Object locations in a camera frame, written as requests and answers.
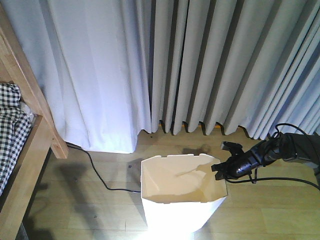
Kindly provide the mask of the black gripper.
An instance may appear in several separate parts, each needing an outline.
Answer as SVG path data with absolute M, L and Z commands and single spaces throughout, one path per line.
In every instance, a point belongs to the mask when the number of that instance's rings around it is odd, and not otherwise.
M 237 180 L 251 174 L 253 169 L 263 164 L 264 155 L 259 151 L 229 151 L 231 156 L 226 163 L 222 162 L 211 166 L 211 171 L 216 172 L 216 180 Z

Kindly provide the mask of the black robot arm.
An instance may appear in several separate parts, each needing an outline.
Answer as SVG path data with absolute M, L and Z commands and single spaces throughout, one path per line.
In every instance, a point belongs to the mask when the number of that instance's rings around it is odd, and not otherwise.
M 227 161 L 213 164 L 216 180 L 237 180 L 250 175 L 253 169 L 266 167 L 282 159 L 285 162 L 301 163 L 314 170 L 320 178 L 320 137 L 297 133 L 281 133 L 278 137 L 262 140 L 244 152 L 239 143 L 224 141 L 221 149 L 229 151 Z

